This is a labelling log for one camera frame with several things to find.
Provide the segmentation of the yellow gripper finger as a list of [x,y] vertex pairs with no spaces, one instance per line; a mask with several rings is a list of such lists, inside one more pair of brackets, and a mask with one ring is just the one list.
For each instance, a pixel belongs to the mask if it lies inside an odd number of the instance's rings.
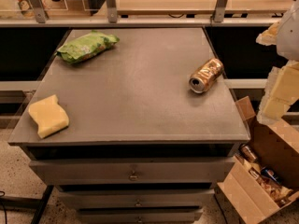
[[263,31],[256,38],[256,42],[260,45],[271,46],[277,43],[279,21],[273,23],[267,30]]
[[263,125],[279,121],[299,100],[299,62],[273,67],[268,75],[257,120]]

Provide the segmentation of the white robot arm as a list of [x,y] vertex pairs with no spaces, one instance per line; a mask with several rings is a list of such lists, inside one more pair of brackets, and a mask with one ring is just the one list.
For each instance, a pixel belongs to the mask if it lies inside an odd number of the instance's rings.
[[281,68],[273,67],[266,81],[257,120],[269,125],[280,120],[299,100],[299,0],[280,21],[259,34],[256,42],[275,45],[278,55],[288,60]]

